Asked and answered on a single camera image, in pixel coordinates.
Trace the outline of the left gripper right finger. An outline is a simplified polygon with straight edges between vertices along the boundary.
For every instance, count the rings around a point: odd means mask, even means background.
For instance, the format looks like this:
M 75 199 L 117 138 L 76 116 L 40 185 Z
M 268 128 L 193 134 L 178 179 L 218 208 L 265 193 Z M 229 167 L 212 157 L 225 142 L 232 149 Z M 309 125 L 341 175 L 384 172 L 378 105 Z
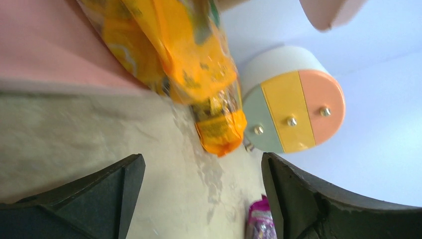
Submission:
M 280 239 L 419 239 L 420 207 L 345 190 L 264 153 L 262 177 Z

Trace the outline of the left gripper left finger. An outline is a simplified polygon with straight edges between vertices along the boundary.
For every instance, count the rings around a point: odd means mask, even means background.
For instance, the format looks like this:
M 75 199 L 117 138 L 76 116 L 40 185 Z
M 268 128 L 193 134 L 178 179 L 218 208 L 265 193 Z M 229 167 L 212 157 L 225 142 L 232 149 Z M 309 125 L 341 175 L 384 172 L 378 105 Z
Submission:
M 3 239 L 124 239 L 145 173 L 141 154 L 0 206 Z

